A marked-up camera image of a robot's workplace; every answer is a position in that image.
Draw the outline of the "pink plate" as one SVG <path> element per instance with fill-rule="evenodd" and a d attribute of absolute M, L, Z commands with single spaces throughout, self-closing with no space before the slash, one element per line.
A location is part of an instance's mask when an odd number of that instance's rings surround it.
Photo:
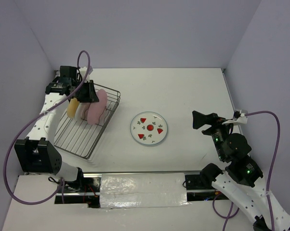
<path fill-rule="evenodd" d="M 99 102 L 91 103 L 87 111 L 87 122 L 90 125 L 99 124 L 100 116 L 107 105 L 107 93 L 104 89 L 97 91 Z"/>

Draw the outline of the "white strawberry pattern plate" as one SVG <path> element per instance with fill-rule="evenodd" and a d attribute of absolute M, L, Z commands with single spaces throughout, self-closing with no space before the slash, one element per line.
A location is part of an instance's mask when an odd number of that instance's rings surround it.
<path fill-rule="evenodd" d="M 165 140 L 168 133 L 168 125 L 160 114 L 142 112 L 132 119 L 130 133 L 139 144 L 155 146 Z"/>

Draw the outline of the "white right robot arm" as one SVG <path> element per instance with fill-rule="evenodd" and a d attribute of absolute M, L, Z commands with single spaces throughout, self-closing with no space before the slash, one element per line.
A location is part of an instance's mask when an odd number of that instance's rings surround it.
<path fill-rule="evenodd" d="M 270 190 L 274 164 L 265 177 L 249 155 L 251 147 L 245 136 L 233 132 L 234 126 L 246 124 L 250 115 L 236 110 L 232 119 L 226 119 L 216 113 L 193 111 L 193 129 L 208 125 L 202 134 L 212 138 L 219 160 L 228 164 L 224 171 L 213 163 L 205 166 L 200 172 L 201 185 L 224 194 L 247 216 L 255 231 L 290 231 L 290 215 Z"/>

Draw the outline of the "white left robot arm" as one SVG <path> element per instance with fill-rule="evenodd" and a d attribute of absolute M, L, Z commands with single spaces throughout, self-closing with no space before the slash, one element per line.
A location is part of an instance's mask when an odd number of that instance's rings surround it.
<path fill-rule="evenodd" d="M 45 174 L 64 179 L 65 186 L 75 192 L 84 189 L 86 180 L 81 168 L 63 161 L 54 146 L 57 127 L 65 110 L 73 103 L 100 102 L 89 79 L 92 68 L 61 66 L 60 75 L 45 89 L 41 116 L 24 139 L 17 139 L 14 150 L 25 173 Z"/>

